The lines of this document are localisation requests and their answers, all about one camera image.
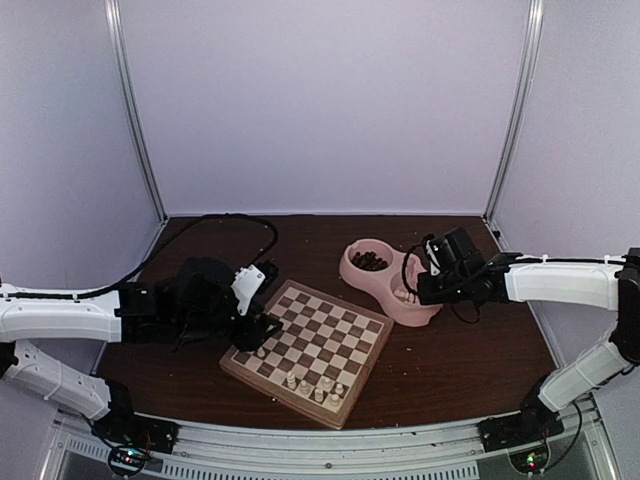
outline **chess piece pile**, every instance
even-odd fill
[[[366,252],[364,255],[357,252],[351,260],[356,267],[367,272],[379,272],[389,266],[389,264],[378,257],[375,252]]]

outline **dark square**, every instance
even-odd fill
[[[353,335],[354,337],[360,338],[360,335],[362,335],[363,333],[364,328],[360,328],[357,325],[351,325],[351,328],[349,329],[349,334]]]
[[[241,365],[244,365],[245,363],[247,363],[247,360],[249,360],[250,358],[251,358],[251,354],[247,352],[238,352],[233,357],[233,359]]]
[[[317,332],[321,326],[322,325],[319,322],[316,322],[315,320],[309,320],[306,328],[307,330],[311,330],[312,332]]]
[[[360,364],[353,360],[347,360],[347,363],[344,364],[344,370],[355,375],[360,370]]]
[[[327,327],[331,327],[331,328],[333,328],[333,327],[335,327],[335,326],[338,324],[338,322],[339,322],[339,321],[340,321],[340,320],[339,320],[339,319],[337,319],[336,317],[333,317],[333,316],[329,315],[327,318],[325,318],[325,320],[324,320],[324,324],[325,324]]]
[[[269,365],[268,363],[263,363],[262,365],[260,365],[260,368],[258,369],[258,373],[263,377],[269,378],[269,375],[271,375],[274,370],[275,370],[275,367]]]
[[[351,356],[351,352],[353,352],[353,349],[347,347],[346,345],[340,345],[336,353],[341,357],[349,358]]]
[[[325,376],[329,377],[331,380],[337,380],[338,375],[340,375],[340,369],[338,367],[334,367],[333,365],[329,365],[327,369],[324,371]]]
[[[323,362],[329,363],[329,361],[333,358],[333,352],[330,352],[329,350],[326,350],[323,348],[320,350],[320,353],[318,354],[318,358]]]
[[[305,306],[300,312],[300,315],[311,318],[314,313],[316,313],[316,311],[313,308]]]
[[[331,336],[329,338],[331,338],[331,340],[335,340],[338,343],[342,343],[344,337],[346,337],[346,334],[342,333],[340,330],[334,330],[333,332],[331,332]]]
[[[273,351],[278,355],[282,355],[284,357],[284,354],[289,351],[289,345],[287,345],[286,343],[278,342],[276,343],[276,346],[273,347]]]
[[[289,320],[290,322],[293,322],[297,317],[298,317],[298,314],[293,310],[287,310],[282,315],[282,318],[284,318],[285,320]]]
[[[314,372],[313,370],[309,370],[304,376],[304,380],[306,380],[309,385],[315,387],[316,385],[318,385],[318,380],[320,380],[320,374]]]
[[[303,353],[302,355],[300,355],[300,358],[296,363],[302,365],[305,368],[309,368],[313,363],[313,357],[308,353]]]
[[[292,303],[293,303],[293,300],[291,300],[290,298],[287,298],[287,297],[282,297],[280,299],[280,301],[278,302],[278,304],[282,305],[284,308],[289,308]]]
[[[374,322],[373,320],[369,320],[369,323],[365,328],[370,332],[378,333],[380,330],[382,330],[382,324],[378,322]]]
[[[322,302],[322,305],[318,307],[318,310],[320,310],[322,313],[329,313],[331,310],[333,310],[333,305],[327,302]]]
[[[307,302],[309,300],[311,300],[311,297],[309,295],[301,293],[300,295],[298,295],[298,298],[296,298],[296,300],[299,301],[300,303],[304,303],[306,305]]]
[[[311,339],[311,343],[319,347],[324,347],[324,344],[327,343],[327,337],[323,337],[322,335],[318,335],[316,333]]]
[[[369,353],[369,350],[371,350],[371,344],[364,340],[359,340],[356,344],[356,350],[362,353]]]
[[[344,315],[342,316],[342,319],[345,322],[349,322],[349,323],[355,322],[356,318],[358,318],[358,316],[355,313],[351,313],[351,312],[344,312]]]
[[[296,350],[300,350],[301,352],[304,352],[304,349],[307,348],[307,345],[309,345],[309,342],[307,342],[304,338],[296,338],[293,341],[293,344],[291,344],[293,348],[295,348]]]
[[[283,372],[290,372],[295,364],[288,358],[283,358],[278,364],[278,368]]]

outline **chessboard square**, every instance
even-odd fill
[[[318,356],[318,354],[320,353],[320,347],[310,343],[309,345],[307,345],[307,348],[304,349],[304,353],[308,353],[313,358],[316,358]]]
[[[318,385],[318,382],[320,381],[320,376],[321,375],[319,373],[309,370],[308,372],[306,372],[305,376],[302,378],[303,380],[306,380],[309,385],[311,385],[312,387],[315,387],[316,385]]]
[[[318,329],[318,334],[326,338],[329,338],[331,336],[331,332],[333,332],[333,329],[327,327],[326,325],[321,325]]]
[[[327,340],[327,343],[324,344],[324,348],[325,348],[325,350],[329,350],[330,352],[334,352],[335,353],[335,352],[338,351],[338,348],[340,348],[340,343],[338,343],[335,340],[332,340],[330,338],[329,340]]]
[[[356,381],[356,376],[353,373],[349,373],[346,370],[342,370],[338,375],[338,383],[343,384],[345,387],[352,386]]]
[[[318,310],[320,310],[322,313],[329,313],[331,312],[331,310],[333,310],[333,305],[327,302],[322,302],[318,307]]]
[[[287,310],[282,315],[282,318],[284,320],[289,320],[290,322],[293,322],[296,319],[297,316],[298,316],[298,314],[296,312],[294,312],[293,310]]]
[[[296,298],[296,300],[300,303],[304,303],[306,305],[306,303],[311,300],[311,297],[309,295],[307,295],[306,293],[300,293],[300,295],[298,295],[298,298]]]
[[[338,325],[336,325],[336,330],[342,332],[342,333],[347,333],[349,330],[351,330],[351,324],[349,322],[345,322],[344,320],[340,320],[338,322]]]
[[[311,319],[312,320],[315,320],[315,321],[320,322],[320,323],[325,322],[326,318],[327,318],[327,314],[319,312],[319,311],[316,311],[316,313],[311,315]]]
[[[282,334],[282,337],[280,338],[280,341],[285,345],[293,345],[293,342],[296,341],[296,337],[291,335],[289,332],[284,332]]]
[[[322,375],[328,366],[329,364],[327,362],[323,362],[319,358],[316,358],[311,364],[311,366],[309,367],[309,370],[312,370]]]
[[[331,336],[329,338],[335,342],[342,343],[344,337],[346,337],[345,333],[339,330],[334,330],[333,332],[331,332]]]
[[[337,380],[341,370],[333,365],[327,366],[324,371],[325,377],[329,377],[331,380]]]
[[[289,307],[289,310],[292,312],[300,313],[303,308],[304,305],[300,302],[293,302],[293,304]]]
[[[328,327],[334,328],[339,321],[340,321],[339,318],[336,318],[333,315],[327,315],[327,318],[325,319],[324,324]]]
[[[356,373],[358,373],[359,370],[360,370],[359,363],[354,362],[353,360],[347,360],[347,363],[344,366],[345,372],[353,373],[355,375]]]
[[[309,317],[305,317],[304,315],[298,315],[296,319],[293,321],[294,324],[300,325],[301,327],[306,327],[307,323],[309,323]]]
[[[344,368],[346,363],[347,359],[339,355],[334,355],[333,358],[329,361],[329,365],[333,365],[337,368]]]
[[[276,346],[273,347],[273,351],[278,355],[284,356],[284,354],[289,351],[289,345],[286,345],[282,342],[278,342],[276,343]]]
[[[372,345],[369,342],[365,342],[364,340],[358,340],[358,344],[356,345],[356,350],[362,353],[369,353]]]
[[[240,365],[244,365],[247,363],[251,354],[249,352],[238,352],[233,356],[233,359],[238,362]]]
[[[356,321],[353,322],[353,324],[356,327],[364,329],[367,325],[369,325],[369,319],[358,315],[358,318],[356,318]]]
[[[356,325],[352,325],[349,333],[354,337],[360,338],[360,335],[364,332],[364,328],[357,327]]]
[[[321,349],[320,353],[318,354],[318,358],[323,362],[330,362],[334,356],[335,355],[333,354],[333,352],[330,352],[329,350],[326,350],[324,348]]]
[[[291,360],[292,362],[297,362],[302,355],[303,353],[300,350],[290,348],[287,353],[284,354],[284,358]]]
[[[346,322],[353,323],[358,316],[352,312],[344,312],[342,319]]]
[[[282,355],[278,355],[275,352],[271,352],[269,355],[267,355],[267,358],[265,359],[265,363],[268,363],[272,367],[277,367],[278,364],[280,363],[280,360],[282,360]]]
[[[302,339],[306,340],[307,342],[310,342],[310,341],[311,341],[311,339],[312,339],[313,337],[315,337],[315,335],[316,335],[316,334],[315,334],[315,333],[313,333],[311,330],[306,330],[306,329],[305,329],[305,330],[303,330],[303,331],[300,333],[300,335],[298,335],[298,336],[299,336],[300,338],[302,338]]]
[[[300,315],[304,315],[305,317],[309,317],[311,318],[311,316],[315,313],[316,311],[311,308],[308,305],[305,305],[304,308],[302,309],[302,311],[300,312]]]
[[[322,335],[316,333],[311,339],[311,343],[319,347],[324,347],[324,344],[327,343],[327,337],[323,337]]]
[[[302,365],[305,368],[309,368],[311,366],[311,364],[313,363],[314,358],[307,354],[307,353],[303,353],[302,355],[300,355],[300,358],[298,358],[298,364]]]
[[[260,368],[260,365],[262,365],[263,363],[264,362],[260,360],[258,357],[254,357],[252,355],[251,358],[247,360],[247,363],[244,364],[244,366],[247,367],[249,370],[255,372],[258,368]]]
[[[362,340],[364,340],[365,342],[369,342],[369,343],[375,343],[376,338],[378,338],[378,335],[376,335],[373,332],[370,332],[369,330],[365,330],[364,333],[362,334]]]
[[[302,331],[302,327],[300,325],[296,325],[295,323],[292,324],[289,328],[287,328],[287,333],[290,333],[294,337],[297,337],[298,335],[300,335],[301,331]]]
[[[341,357],[349,358],[351,356],[351,352],[353,352],[352,348],[349,348],[346,345],[340,345],[336,353]]]
[[[280,299],[280,301],[278,302],[278,305],[283,306],[284,308],[289,308],[291,306],[291,304],[293,303],[293,300],[287,297],[282,297]]]
[[[379,333],[380,330],[382,330],[382,324],[380,322],[376,322],[375,320],[369,320],[369,324],[365,327],[365,329],[373,333]]]
[[[346,335],[344,340],[342,340],[342,344],[347,347],[355,348],[358,344],[358,339],[353,335]]]
[[[274,367],[273,365],[269,365],[268,363],[263,363],[262,365],[260,365],[257,372],[259,375],[269,378],[269,375],[273,373],[275,368],[276,367]]]
[[[349,359],[361,365],[364,365],[364,363],[367,361],[367,354],[354,350],[353,352],[351,352]]]
[[[322,305],[322,300],[320,300],[319,298],[316,298],[316,297],[312,297],[311,300],[309,300],[307,302],[307,305],[309,305],[311,308],[317,310],[318,307],[320,305]]]
[[[282,315],[284,315],[284,312],[286,312],[287,309],[282,306],[282,305],[274,305],[271,310],[269,310],[269,314],[270,315],[274,315],[278,318],[282,317]]]
[[[302,338],[296,338],[291,344],[293,348],[295,348],[296,350],[300,350],[301,352],[304,352],[304,349],[307,348],[307,345],[309,345],[309,342],[303,340]]]
[[[320,329],[320,322],[316,322],[315,320],[309,320],[309,323],[307,323],[307,329],[311,330],[312,332],[317,332]]]
[[[294,365],[295,364],[288,358],[283,358],[282,360],[280,360],[280,363],[278,364],[278,369],[287,373],[289,370],[293,369]]]

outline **white wall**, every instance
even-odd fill
[[[542,45],[497,223],[528,253],[602,256],[640,245],[640,3],[547,2]],[[545,304],[567,361],[615,315]],[[640,470],[640,375],[598,403],[624,478]]]
[[[157,229],[135,161],[101,0],[0,0],[0,274],[95,287]],[[43,342],[87,370],[97,343]],[[35,478],[55,406],[0,382],[2,478]]]
[[[122,2],[165,208],[481,213],[528,5]]]

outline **metal frame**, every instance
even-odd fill
[[[484,218],[489,224],[493,223],[494,216],[500,196],[504,189],[504,184],[509,172],[509,167],[515,154],[518,136],[524,119],[524,109],[529,96],[531,83],[535,73],[538,50],[540,49],[540,38],[542,36],[542,20],[544,17],[544,0],[530,0],[529,21],[522,50],[522,62],[520,64],[520,74],[516,89],[511,118],[507,128],[507,135],[504,139],[500,163],[496,172],[496,177],[491,188],[491,194],[484,213]]]
[[[142,133],[142,124],[136,104],[135,95],[133,93],[133,83],[131,81],[131,72],[129,71],[129,62],[127,60],[127,49],[124,41],[124,32],[122,30],[122,22],[120,19],[120,2],[119,0],[105,0],[105,9],[107,15],[107,24],[111,41],[113,42],[113,50],[116,56],[118,72],[120,74],[120,84],[124,95],[125,107],[127,111],[127,120],[131,137],[136,149],[144,182],[147,187],[151,202],[155,209],[156,215],[160,222],[166,220],[167,214],[162,204],[162,198],[158,190],[158,183],[153,174],[153,168],[149,160],[149,152]]]

